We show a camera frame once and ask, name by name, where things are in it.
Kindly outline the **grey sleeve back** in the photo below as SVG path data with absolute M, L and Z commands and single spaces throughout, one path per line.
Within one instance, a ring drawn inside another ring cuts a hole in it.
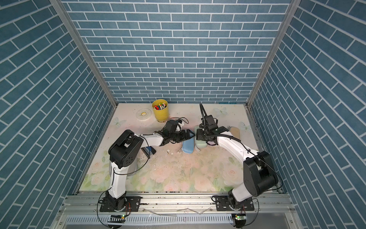
M 203 140 L 195 140 L 194 143 L 195 143 L 195 149 L 197 151 L 200 151 L 203 148 L 206 148 L 207 147 L 207 143 L 205 141 L 203 141 Z

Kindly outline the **white sleeve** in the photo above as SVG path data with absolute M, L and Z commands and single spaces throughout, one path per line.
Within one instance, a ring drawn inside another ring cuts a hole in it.
M 187 154 L 192 154 L 194 151 L 194 139 L 191 138 L 182 143 L 182 151 Z

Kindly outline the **white sleeve case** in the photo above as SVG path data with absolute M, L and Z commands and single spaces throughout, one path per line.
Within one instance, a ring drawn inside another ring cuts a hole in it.
M 241 139 L 239 128 L 237 128 L 237 127 L 230 127 L 229 128 L 229 132 L 232 134 L 233 137 L 235 137 L 237 139 Z

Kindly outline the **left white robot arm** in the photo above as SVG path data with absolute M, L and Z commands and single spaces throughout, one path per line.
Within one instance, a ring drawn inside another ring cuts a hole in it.
M 152 134 L 138 135 L 131 130 L 124 131 L 108 150 L 110 156 L 111 184 L 108 195 L 120 199 L 126 194 L 126 180 L 130 166 L 135 161 L 141 148 L 161 147 L 167 144 L 185 142 L 195 137 L 189 129 L 183 129 L 179 120 L 169 120 L 165 126 Z

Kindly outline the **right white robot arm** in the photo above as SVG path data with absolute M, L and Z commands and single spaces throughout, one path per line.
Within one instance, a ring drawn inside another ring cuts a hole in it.
M 196 139 L 227 150 L 243 164 L 243 182 L 228 192 L 232 205 L 258 197 L 279 182 L 270 154 L 250 149 L 227 128 L 219 127 L 212 115 L 203 115 Z

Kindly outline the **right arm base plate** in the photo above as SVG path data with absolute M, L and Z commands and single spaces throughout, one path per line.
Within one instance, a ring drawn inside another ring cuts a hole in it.
M 211 200 L 215 203 L 217 211 L 254 211 L 252 198 L 237 202 L 233 197 L 227 195 L 213 195 Z

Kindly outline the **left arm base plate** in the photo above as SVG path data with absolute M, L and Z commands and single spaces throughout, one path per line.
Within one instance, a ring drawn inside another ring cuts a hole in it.
M 140 196 L 121 197 L 117 200 L 112 200 L 103 197 L 98 201 L 100 212 L 137 212 L 141 203 Z

